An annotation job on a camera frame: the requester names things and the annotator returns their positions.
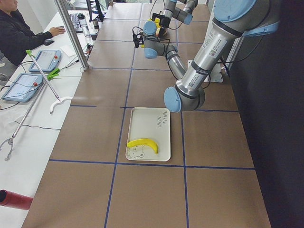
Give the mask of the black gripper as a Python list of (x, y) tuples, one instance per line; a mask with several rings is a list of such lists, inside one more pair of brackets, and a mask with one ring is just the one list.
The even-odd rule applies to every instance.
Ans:
[(163, 28), (163, 29), (167, 29), (170, 25), (171, 22), (171, 18), (165, 16), (165, 15), (160, 15), (159, 16), (160, 22), (159, 25)]

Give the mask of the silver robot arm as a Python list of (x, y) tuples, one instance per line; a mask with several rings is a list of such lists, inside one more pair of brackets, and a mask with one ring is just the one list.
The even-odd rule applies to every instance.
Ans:
[(197, 0), (180, 0), (185, 4), (183, 9), (176, 6), (177, 0), (166, 0), (163, 8), (163, 14), (160, 15), (160, 26), (167, 29), (170, 25), (171, 19), (174, 18), (181, 23), (189, 25), (193, 18), (193, 11), (198, 5)]
[(167, 0), (163, 12), (153, 14), (144, 24), (141, 38), (147, 59), (165, 57), (176, 84), (164, 92), (164, 103), (170, 112), (191, 111), (205, 101), (202, 83), (210, 75), (222, 53), (239, 37), (254, 37), (274, 33), (280, 21), (279, 0), (217, 0), (213, 5), (212, 29), (189, 66), (181, 61), (177, 48), (161, 43), (157, 35), (163, 34), (174, 18), (190, 24), (198, 2), (185, 0), (184, 9), (176, 7), (175, 0)]

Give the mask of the person's right hand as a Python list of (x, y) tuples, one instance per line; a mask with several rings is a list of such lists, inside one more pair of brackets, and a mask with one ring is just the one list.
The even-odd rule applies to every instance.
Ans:
[(55, 37), (64, 34), (66, 30), (63, 27), (51, 27), (49, 32), (51, 33), (52, 37)]

